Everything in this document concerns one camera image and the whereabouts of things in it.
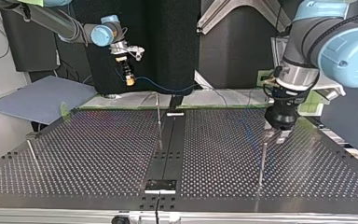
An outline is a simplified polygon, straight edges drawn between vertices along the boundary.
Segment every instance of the metal frame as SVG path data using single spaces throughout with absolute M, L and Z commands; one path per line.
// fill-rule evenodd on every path
M 110 223 L 115 216 L 129 217 L 131 223 L 156 223 L 154 212 L 105 210 L 0 209 L 0 223 Z M 290 213 L 175 213 L 158 212 L 163 223 L 358 223 L 358 215 Z
M 197 24 L 198 32 L 208 34 L 217 23 L 237 7 L 253 7 L 260 12 L 274 27 L 283 32 L 291 23 L 277 0 L 215 0 Z

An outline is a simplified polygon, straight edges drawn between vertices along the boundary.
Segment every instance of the black panel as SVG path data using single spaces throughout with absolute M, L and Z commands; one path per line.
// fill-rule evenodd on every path
M 302 0 L 280 1 L 293 18 Z M 212 3 L 202 0 L 202 12 Z M 200 39 L 200 73 L 218 89 L 255 87 L 259 70 L 273 68 L 276 29 L 252 7 L 238 7 Z
M 145 48 L 142 61 L 133 62 L 137 77 L 149 77 L 174 90 L 193 84 L 200 1 L 85 0 L 73 4 L 76 18 L 82 22 L 100 23 L 103 16 L 118 15 L 122 26 L 129 28 L 126 39 Z M 89 46 L 87 55 L 99 93 L 158 90 L 145 80 L 127 88 L 116 73 L 117 65 L 108 48 Z
M 54 34 L 13 11 L 1 10 L 13 61 L 18 72 L 58 68 Z

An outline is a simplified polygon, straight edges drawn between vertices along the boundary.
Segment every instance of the end effector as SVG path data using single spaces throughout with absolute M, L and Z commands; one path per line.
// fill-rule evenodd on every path
M 344 20 L 348 4 L 337 0 L 304 1 L 296 14 L 275 85 L 265 87 L 274 99 L 267 122 L 278 130 L 291 130 L 320 73 L 337 83 L 358 88 L 358 16 Z
M 128 46 L 125 40 L 127 28 L 122 28 L 116 15 L 108 16 L 101 19 L 102 25 L 95 26 L 91 32 L 91 40 L 94 44 L 105 47 L 110 46 L 111 54 L 120 64 L 123 76 L 126 78 L 127 86 L 135 84 L 135 75 L 131 57 L 137 62 L 142 60 L 145 50 L 138 46 Z

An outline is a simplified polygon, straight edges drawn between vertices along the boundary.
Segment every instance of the gray panel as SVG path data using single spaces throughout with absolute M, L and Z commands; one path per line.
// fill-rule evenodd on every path
M 25 145 L 0 160 L 0 203 L 139 209 L 158 135 L 157 111 L 76 112 L 34 141 L 37 161 Z
M 275 145 L 275 137 L 268 140 L 264 185 L 258 186 L 264 113 L 186 112 L 183 171 L 174 209 L 358 214 L 358 160 L 305 119 L 297 122 L 284 144 Z M 171 178 L 178 171 L 167 172 Z
M 67 111 L 85 104 L 97 92 L 91 86 L 58 77 L 45 77 L 0 99 L 0 113 L 51 124 Z

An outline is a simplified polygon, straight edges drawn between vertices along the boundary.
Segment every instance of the metal bracket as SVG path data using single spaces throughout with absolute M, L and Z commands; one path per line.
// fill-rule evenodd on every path
M 261 13 L 274 27 L 283 32 L 291 23 L 278 0 L 215 0 L 197 24 L 198 33 L 208 34 L 217 23 L 237 7 L 253 7 Z
M 145 194 L 175 194 L 176 180 L 149 180 L 146 183 Z

